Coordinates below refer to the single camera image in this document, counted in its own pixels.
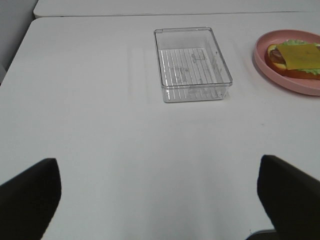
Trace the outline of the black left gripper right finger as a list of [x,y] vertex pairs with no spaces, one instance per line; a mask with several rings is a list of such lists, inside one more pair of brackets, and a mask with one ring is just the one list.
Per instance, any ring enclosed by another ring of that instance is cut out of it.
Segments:
[[264,155],[257,194],[281,240],[320,238],[319,180],[275,155]]

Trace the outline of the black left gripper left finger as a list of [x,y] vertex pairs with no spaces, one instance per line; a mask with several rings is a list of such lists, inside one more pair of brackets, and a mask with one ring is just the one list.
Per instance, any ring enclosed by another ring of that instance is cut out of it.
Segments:
[[0,186],[0,238],[40,240],[62,195],[55,158],[32,165]]

